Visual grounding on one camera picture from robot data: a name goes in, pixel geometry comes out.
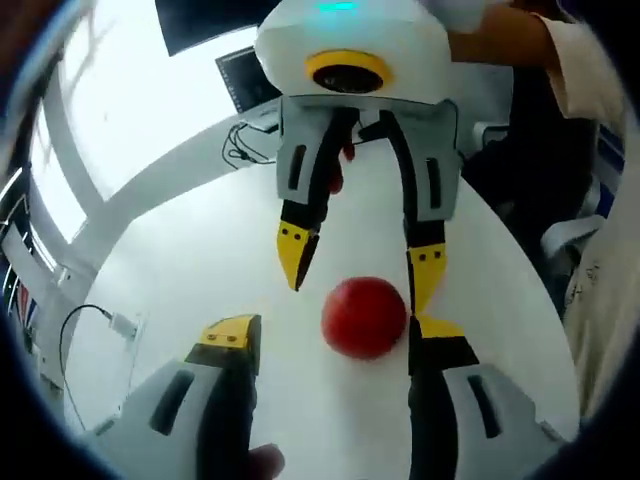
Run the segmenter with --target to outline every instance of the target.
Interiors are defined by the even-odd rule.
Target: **white tabletop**
[[[366,363],[333,352],[320,331],[324,299],[347,277],[384,278],[409,299],[394,156],[386,142],[376,142],[358,147],[356,160],[345,168],[342,193],[331,199],[300,292],[287,287],[276,252],[282,204],[275,168],[256,166],[137,219],[87,298],[147,319],[133,386],[170,358],[184,357],[207,324],[260,313],[252,444],[280,446],[283,479],[388,480],[409,473],[406,335],[386,357]],[[481,361],[501,368],[534,400],[540,420],[572,438],[576,379],[558,315],[517,243],[465,182],[447,245],[447,276],[431,312],[459,322]],[[69,353],[67,379],[87,427],[122,395],[123,349],[105,324],[84,313]]]

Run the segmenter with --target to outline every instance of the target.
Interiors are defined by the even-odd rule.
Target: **white table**
[[[334,353],[320,332],[325,296],[347,277],[384,278],[409,299],[401,182],[387,143],[358,147],[344,173],[299,293],[287,287],[276,252],[275,168],[256,166],[137,219],[87,298],[148,319],[134,386],[183,357],[205,325],[260,313],[252,444],[280,446],[283,479],[388,480],[409,473],[406,335],[389,355],[364,363]],[[558,316],[519,246],[464,182],[447,242],[448,272],[432,313],[459,322],[480,359],[511,376],[535,401],[538,418],[572,438],[577,388]],[[110,382],[122,384],[114,366],[122,346],[105,321],[83,314],[90,315],[78,324],[67,369],[88,427],[120,399],[120,387]]]

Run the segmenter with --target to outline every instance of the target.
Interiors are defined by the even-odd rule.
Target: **yellow camera ring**
[[[307,76],[327,90],[339,93],[372,93],[389,85],[393,73],[381,58],[356,50],[330,50],[305,62]]]

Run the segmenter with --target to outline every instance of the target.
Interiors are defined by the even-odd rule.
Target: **white sleeve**
[[[598,40],[585,25],[539,18],[560,60],[561,74],[548,75],[564,116],[597,120],[623,136],[624,89]]]

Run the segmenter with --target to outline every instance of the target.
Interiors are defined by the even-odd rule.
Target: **red ball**
[[[390,351],[407,323],[402,297],[375,277],[345,280],[322,310],[322,333],[331,348],[348,357],[371,360]]]

